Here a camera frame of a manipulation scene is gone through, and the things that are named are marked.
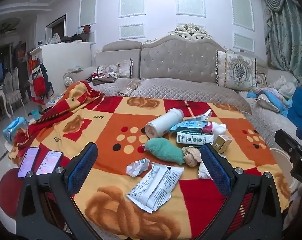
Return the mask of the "small gold box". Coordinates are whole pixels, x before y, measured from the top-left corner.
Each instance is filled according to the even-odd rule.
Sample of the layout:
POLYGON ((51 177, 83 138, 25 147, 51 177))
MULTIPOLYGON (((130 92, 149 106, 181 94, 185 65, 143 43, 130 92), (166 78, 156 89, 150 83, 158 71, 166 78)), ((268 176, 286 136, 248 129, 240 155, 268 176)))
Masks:
POLYGON ((233 137, 228 135, 219 135, 213 143, 213 148, 218 154, 222 154, 226 151, 232 141, 233 137))

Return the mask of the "beige cloth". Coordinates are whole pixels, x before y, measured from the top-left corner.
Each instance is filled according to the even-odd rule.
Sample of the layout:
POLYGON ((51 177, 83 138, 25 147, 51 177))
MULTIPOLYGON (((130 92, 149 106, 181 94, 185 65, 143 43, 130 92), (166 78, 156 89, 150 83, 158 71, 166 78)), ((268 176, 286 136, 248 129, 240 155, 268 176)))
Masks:
POLYGON ((200 151, 193 146, 184 146, 182 149, 183 160, 189 167, 196 167, 202 162, 200 151))

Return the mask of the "green white milk carton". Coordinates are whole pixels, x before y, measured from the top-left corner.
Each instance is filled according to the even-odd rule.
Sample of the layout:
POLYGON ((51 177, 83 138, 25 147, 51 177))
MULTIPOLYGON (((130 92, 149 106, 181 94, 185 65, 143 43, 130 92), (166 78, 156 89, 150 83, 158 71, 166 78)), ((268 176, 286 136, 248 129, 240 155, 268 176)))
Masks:
POLYGON ((176 142, 178 144, 202 146, 214 142, 213 134, 195 133, 195 132, 176 132, 176 142))

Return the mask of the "blue snack bag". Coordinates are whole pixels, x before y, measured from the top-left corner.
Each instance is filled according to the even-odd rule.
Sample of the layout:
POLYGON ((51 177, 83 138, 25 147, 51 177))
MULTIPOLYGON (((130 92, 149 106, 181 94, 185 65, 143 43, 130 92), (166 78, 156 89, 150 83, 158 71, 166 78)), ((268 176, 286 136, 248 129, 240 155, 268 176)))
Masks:
POLYGON ((183 121, 174 125, 169 131, 190 131, 190 132, 204 132, 208 129, 209 132, 212 131, 212 125, 210 121, 183 121))

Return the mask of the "white paper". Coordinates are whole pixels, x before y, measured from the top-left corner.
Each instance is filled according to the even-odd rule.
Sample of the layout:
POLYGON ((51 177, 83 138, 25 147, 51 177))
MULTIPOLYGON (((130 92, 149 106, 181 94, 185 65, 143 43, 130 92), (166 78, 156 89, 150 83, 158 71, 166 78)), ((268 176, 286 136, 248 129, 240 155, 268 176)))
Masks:
POLYGON ((129 164, 126 167, 126 174, 135 178, 141 175, 143 172, 147 171, 150 165, 150 160, 147 158, 140 159, 129 164))

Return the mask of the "torn white carton piece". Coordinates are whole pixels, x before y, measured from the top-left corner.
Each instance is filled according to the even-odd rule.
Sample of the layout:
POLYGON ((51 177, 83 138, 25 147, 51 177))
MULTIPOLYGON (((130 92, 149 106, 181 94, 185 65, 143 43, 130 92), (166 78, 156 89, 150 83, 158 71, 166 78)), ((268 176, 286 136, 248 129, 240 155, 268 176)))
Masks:
POLYGON ((212 115, 212 109, 208 109, 205 113, 197 116, 192 116, 185 121, 206 121, 208 118, 210 118, 212 115))

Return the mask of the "white printed plastic package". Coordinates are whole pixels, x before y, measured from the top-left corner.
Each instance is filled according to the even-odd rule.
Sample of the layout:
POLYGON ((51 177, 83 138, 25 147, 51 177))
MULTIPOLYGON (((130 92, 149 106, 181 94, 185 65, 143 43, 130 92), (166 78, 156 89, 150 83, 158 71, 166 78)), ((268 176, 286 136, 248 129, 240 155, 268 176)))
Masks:
POLYGON ((151 170, 127 194, 127 198, 147 213, 158 211, 172 196, 183 167, 151 163, 151 170))

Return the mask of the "white pink yogurt bottle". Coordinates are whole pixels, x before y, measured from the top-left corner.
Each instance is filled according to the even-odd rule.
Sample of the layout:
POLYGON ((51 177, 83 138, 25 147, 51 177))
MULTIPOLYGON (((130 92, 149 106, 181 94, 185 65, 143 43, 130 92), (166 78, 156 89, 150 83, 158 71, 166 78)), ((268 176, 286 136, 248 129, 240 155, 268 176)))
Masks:
POLYGON ((225 135, 227 127, 225 124, 217 124, 213 121, 207 121, 205 126, 201 129, 203 133, 213 134, 214 136, 225 135))

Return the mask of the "colourful blue blanket pile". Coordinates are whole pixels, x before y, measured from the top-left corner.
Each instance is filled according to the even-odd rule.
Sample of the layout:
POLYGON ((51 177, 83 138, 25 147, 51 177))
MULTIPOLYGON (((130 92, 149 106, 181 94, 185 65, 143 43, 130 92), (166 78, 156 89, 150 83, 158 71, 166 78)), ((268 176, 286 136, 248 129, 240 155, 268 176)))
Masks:
POLYGON ((286 99, 275 88, 255 88, 247 93, 247 98, 255 98, 259 106, 287 117, 292 107, 292 99, 286 99))

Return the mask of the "orange red patterned blanket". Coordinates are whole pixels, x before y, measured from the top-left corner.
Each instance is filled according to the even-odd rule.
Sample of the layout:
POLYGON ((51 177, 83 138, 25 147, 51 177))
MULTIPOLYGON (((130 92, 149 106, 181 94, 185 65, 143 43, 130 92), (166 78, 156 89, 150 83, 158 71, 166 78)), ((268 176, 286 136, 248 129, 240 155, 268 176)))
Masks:
POLYGON ((288 207, 290 189, 265 140, 246 119, 251 108, 232 90, 223 89, 218 99, 170 100, 147 96, 107 96, 80 81, 67 89, 56 106, 28 129, 19 131, 14 145, 22 156, 38 147, 39 165, 48 151, 59 151, 64 160, 81 152, 88 142, 98 146, 98 158, 75 202, 91 222, 107 232, 133 239, 194 239, 221 208, 225 197, 214 182, 200 179, 195 167, 184 171, 170 200, 158 211, 147 213, 127 198, 139 178, 127 175, 127 166, 147 158, 143 149, 144 126, 168 112, 180 109, 185 118, 212 110, 211 120, 225 124, 232 142, 227 160, 246 173, 274 177, 281 209, 288 207))

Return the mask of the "blue tissue pack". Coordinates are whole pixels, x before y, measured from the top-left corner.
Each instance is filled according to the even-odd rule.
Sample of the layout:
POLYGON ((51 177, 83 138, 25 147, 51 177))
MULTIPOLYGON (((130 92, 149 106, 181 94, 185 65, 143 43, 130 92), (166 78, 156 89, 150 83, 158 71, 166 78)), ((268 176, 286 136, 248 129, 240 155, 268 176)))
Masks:
POLYGON ((6 128, 3 129, 2 134, 5 140, 12 144, 16 135, 17 129, 27 129, 29 122, 26 118, 19 116, 15 118, 6 128))

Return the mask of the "small embroidered cushion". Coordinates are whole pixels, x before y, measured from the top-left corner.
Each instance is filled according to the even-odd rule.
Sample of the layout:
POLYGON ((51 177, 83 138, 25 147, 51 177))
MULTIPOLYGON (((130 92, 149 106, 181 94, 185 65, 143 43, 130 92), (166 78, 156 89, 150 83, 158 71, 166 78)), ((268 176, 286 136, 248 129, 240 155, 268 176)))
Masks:
POLYGON ((117 78, 127 78, 133 77, 133 59, 122 60, 114 64, 100 65, 97 68, 98 73, 114 73, 117 78))

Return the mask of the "white cabinet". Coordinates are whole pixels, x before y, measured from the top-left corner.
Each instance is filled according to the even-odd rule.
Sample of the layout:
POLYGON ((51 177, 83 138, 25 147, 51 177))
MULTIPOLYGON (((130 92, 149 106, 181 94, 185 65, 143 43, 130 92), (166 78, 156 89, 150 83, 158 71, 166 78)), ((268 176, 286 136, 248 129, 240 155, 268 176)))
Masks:
POLYGON ((69 69, 91 66, 91 43, 59 43, 40 46, 30 52, 47 69, 55 94, 65 91, 63 76, 69 69))

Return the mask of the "grey tufted sofa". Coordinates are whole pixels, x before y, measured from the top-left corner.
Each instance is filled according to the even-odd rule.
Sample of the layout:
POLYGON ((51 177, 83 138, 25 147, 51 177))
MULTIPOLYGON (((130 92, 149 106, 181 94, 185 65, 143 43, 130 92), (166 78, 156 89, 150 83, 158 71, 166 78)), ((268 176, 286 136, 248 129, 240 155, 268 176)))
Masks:
POLYGON ((274 135, 279 129, 295 137, 297 127, 288 118, 248 97, 244 90, 217 85, 216 55, 220 50, 203 29, 186 24, 159 40, 106 44, 95 53, 92 67, 82 67, 79 72, 68 70, 63 83, 70 86, 86 80, 99 67, 115 69, 127 60, 130 76, 100 84, 100 91, 107 95, 226 103, 243 112, 270 147, 277 147, 274 135))

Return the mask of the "teal patterned curtain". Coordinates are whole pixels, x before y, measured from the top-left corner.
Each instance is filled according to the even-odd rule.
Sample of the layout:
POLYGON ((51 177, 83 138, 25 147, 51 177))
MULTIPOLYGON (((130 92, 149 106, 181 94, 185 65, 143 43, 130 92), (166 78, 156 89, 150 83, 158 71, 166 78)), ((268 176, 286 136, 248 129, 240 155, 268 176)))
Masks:
POLYGON ((267 62, 302 87, 302 7, 297 0, 261 0, 267 62))

